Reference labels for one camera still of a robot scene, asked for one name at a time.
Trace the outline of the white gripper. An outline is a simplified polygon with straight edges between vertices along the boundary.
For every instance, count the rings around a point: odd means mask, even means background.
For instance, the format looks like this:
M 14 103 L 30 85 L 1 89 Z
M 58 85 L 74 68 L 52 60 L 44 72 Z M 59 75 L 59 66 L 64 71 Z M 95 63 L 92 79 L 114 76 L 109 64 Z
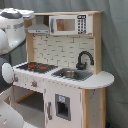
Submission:
M 21 10 L 20 13 L 23 15 L 25 20 L 30 20 L 35 17 L 35 14 L 32 10 Z

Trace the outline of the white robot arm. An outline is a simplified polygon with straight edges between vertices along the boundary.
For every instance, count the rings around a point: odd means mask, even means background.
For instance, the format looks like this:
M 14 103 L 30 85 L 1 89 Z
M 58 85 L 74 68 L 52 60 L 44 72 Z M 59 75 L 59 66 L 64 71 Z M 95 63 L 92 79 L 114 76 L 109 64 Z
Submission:
M 0 12 L 0 95 L 9 89 L 15 75 L 11 64 L 1 55 L 9 54 L 26 42 L 24 21 L 32 19 L 32 10 L 5 8 Z M 36 128 L 14 108 L 0 99 L 0 128 Z

